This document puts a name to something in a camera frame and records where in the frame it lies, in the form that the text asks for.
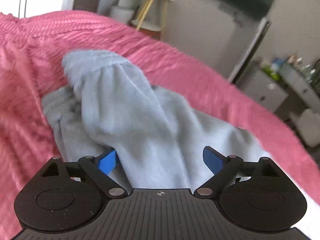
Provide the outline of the green items on cabinet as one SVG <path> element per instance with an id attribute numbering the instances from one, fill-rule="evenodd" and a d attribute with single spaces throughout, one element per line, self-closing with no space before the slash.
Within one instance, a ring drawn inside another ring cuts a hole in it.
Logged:
<path id="1" fill-rule="evenodd" d="M 274 81 L 280 80 L 279 70 L 282 67 L 284 61 L 281 58 L 275 58 L 271 64 L 265 64 L 262 66 L 262 70 Z"/>

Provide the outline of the wooden tripod side table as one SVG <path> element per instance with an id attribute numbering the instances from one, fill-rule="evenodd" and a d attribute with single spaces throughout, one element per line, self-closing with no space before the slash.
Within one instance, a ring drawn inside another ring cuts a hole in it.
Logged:
<path id="1" fill-rule="evenodd" d="M 129 22 L 137 31 L 161 40 L 165 33 L 169 4 L 174 0 L 144 0 Z"/>

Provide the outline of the grey drawer cabinet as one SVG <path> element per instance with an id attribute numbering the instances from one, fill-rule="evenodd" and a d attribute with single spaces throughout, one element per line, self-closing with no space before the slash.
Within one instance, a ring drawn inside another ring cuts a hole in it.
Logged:
<path id="1" fill-rule="evenodd" d="M 242 91 L 255 102 L 274 113 L 288 97 L 276 81 L 262 70 L 256 70 L 244 80 Z"/>

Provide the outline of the grey sweatpants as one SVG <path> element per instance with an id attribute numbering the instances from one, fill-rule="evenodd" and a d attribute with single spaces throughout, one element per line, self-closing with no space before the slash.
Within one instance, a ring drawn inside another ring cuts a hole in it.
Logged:
<path id="1" fill-rule="evenodd" d="M 206 146 L 245 161 L 268 156 L 249 131 L 151 85 L 116 53 L 73 51 L 62 66 L 69 84 L 46 95 L 42 107 L 63 159 L 114 148 L 120 164 L 110 177 L 126 189 L 198 188 L 213 175 L 203 162 Z"/>

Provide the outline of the grey vanity desk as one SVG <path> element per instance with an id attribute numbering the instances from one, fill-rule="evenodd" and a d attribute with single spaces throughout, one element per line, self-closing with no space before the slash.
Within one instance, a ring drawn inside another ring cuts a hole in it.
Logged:
<path id="1" fill-rule="evenodd" d="M 295 68 L 285 63 L 279 74 L 306 105 L 319 112 L 319 96 Z"/>

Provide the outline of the pink ribbed bedspread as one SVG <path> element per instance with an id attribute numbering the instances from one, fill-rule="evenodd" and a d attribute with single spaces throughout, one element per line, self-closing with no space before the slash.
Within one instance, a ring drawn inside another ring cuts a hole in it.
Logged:
<path id="1" fill-rule="evenodd" d="M 80 48 L 114 51 L 139 66 L 152 84 L 253 133 L 306 193 L 308 210 L 297 227 L 319 239 L 319 166 L 291 129 L 195 58 L 85 11 L 1 15 L 1 239 L 21 230 L 13 209 L 18 192 L 58 154 L 41 99 L 66 84 L 61 60 Z"/>

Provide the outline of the white cylindrical bin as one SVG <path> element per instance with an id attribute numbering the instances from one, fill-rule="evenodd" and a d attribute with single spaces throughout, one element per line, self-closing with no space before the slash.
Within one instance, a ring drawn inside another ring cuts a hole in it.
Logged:
<path id="1" fill-rule="evenodd" d="M 118 3 L 111 7 L 109 17 L 117 22 L 128 24 L 134 15 L 134 6 L 134 0 L 118 0 Z"/>

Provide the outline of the white fluffy chair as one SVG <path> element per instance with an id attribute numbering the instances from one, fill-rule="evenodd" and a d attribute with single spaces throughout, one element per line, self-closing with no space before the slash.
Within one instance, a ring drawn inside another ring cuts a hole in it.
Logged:
<path id="1" fill-rule="evenodd" d="M 301 115 L 289 113 L 290 120 L 295 125 L 298 134 L 309 147 L 319 145 L 319 114 L 312 109 L 306 109 Z"/>

